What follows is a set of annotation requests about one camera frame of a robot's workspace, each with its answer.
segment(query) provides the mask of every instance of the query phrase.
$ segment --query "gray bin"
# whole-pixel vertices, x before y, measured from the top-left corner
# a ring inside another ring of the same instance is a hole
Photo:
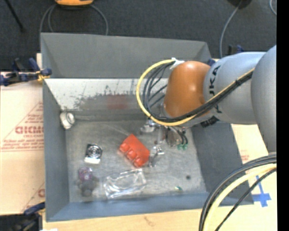
[[[42,33],[41,48],[43,67],[53,70],[43,85],[47,221],[202,208],[213,187],[242,165],[230,124],[194,126],[187,131],[186,151],[163,144],[165,155],[157,165],[143,167],[147,185],[140,194],[108,200],[105,177],[134,168],[118,151],[120,143],[133,133],[150,149],[157,136],[139,133],[147,117],[134,95],[137,78],[171,57],[206,62],[208,46],[189,40]],[[109,106],[109,100],[125,105]],[[60,124],[64,109],[76,117],[69,130]],[[75,181],[77,169],[87,165],[83,158],[90,142],[104,152],[101,163],[92,166],[97,186],[92,196],[83,197]],[[239,187],[222,204],[235,203],[247,188]],[[252,203],[251,198],[245,203]]]

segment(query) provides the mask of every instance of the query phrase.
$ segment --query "black floor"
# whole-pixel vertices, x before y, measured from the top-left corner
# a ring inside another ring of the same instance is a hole
[[[108,20],[109,35],[207,42],[211,56],[220,57],[224,26],[241,0],[96,0]],[[26,31],[21,32],[4,0],[0,0],[0,70],[11,69],[14,58],[26,62],[39,49],[39,28],[53,0],[10,0]],[[272,0],[276,11],[277,0]],[[266,51],[276,44],[276,15],[270,0],[243,0],[223,37],[223,55],[228,45],[246,51]],[[105,23],[92,8],[78,11],[55,7],[51,27],[56,32],[104,34]],[[47,18],[42,31],[50,31]],[[7,230],[19,217],[0,218]]]

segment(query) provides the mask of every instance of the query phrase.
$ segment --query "dirt stain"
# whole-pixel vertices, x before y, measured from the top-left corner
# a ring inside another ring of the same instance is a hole
[[[151,227],[154,227],[155,226],[155,223],[150,221],[147,217],[144,217],[145,221],[147,222],[147,224]]]

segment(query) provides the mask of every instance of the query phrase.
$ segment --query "red block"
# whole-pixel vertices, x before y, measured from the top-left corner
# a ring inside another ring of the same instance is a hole
[[[122,142],[119,149],[136,167],[143,166],[149,160],[150,151],[133,134]]]

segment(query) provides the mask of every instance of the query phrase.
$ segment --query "yellow cable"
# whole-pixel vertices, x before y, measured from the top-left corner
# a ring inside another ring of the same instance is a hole
[[[137,102],[141,108],[141,110],[153,121],[155,121],[156,123],[160,124],[160,125],[163,125],[163,126],[179,126],[179,125],[182,125],[184,124],[185,122],[188,122],[190,120],[192,120],[197,114],[195,115],[192,115],[190,117],[187,117],[183,120],[180,120],[180,121],[176,121],[176,122],[164,122],[164,121],[160,121],[154,117],[152,117],[152,114],[150,112],[148,112],[146,110],[146,108],[144,107],[144,105],[142,104],[141,102],[141,98],[140,98],[140,85],[141,85],[141,82],[143,81],[143,79],[145,78],[145,76],[154,68],[157,68],[163,64],[168,64],[168,63],[171,63],[171,62],[175,62],[176,59],[170,59],[170,60],[164,60],[164,61],[161,61],[161,62],[158,62],[158,63],[155,63],[153,64],[152,66],[150,66],[147,70],[144,71],[144,73],[140,76],[139,80],[138,80],[138,83],[137,83],[137,87],[136,87],[136,99],[137,99]],[[242,77],[244,77],[245,75],[249,74],[250,72],[254,71],[254,68],[251,69],[250,71],[248,71],[247,73],[241,75],[239,77],[239,79],[241,79]],[[220,92],[218,92],[215,96],[211,97],[207,102],[210,102],[212,99],[216,98],[217,96],[219,96],[225,89],[227,89],[229,86],[225,87],[223,90],[221,90]]]
[[[222,193],[216,198],[216,200],[213,202],[210,210],[208,211],[206,220],[204,222],[203,225],[203,231],[207,231],[209,230],[209,222],[210,219],[212,218],[213,212],[218,208],[219,204],[222,202],[222,200],[237,186],[239,186],[240,184],[242,184],[243,182],[245,182],[246,180],[249,180],[253,177],[256,177],[257,175],[266,173],[267,171],[276,168],[277,165],[276,164],[271,164],[271,165],[267,165],[265,167],[261,167],[260,169],[256,169],[252,172],[250,172],[247,175],[242,176],[241,178],[238,178],[236,181],[232,182],[227,188],[225,188],[224,191],[222,191]]]
[[[140,85],[141,85],[141,82],[143,81],[143,79],[145,78],[145,76],[154,68],[157,68],[159,67],[160,65],[163,65],[163,64],[168,64],[168,63],[172,63],[172,62],[175,62],[176,60],[175,59],[171,59],[171,60],[164,60],[164,61],[161,61],[161,62],[158,62],[156,64],[153,64],[152,66],[150,66],[147,70],[144,71],[144,73],[140,76],[139,80],[138,80],[138,83],[137,83],[137,87],[136,87],[136,98],[137,98],[137,102],[141,108],[141,110],[153,121],[155,121],[156,123],[160,124],[160,125],[163,125],[163,126],[178,126],[178,125],[181,125],[185,122],[188,122],[189,120],[193,119],[196,115],[194,116],[191,116],[191,117],[188,117],[188,118],[185,118],[183,120],[180,120],[180,121],[177,121],[177,122],[163,122],[163,121],[160,121],[160,120],[157,120],[155,119],[154,117],[152,117],[152,115],[145,109],[144,105],[142,104],[141,102],[141,98],[140,98],[140,92],[139,92],[139,89],[140,89]]]

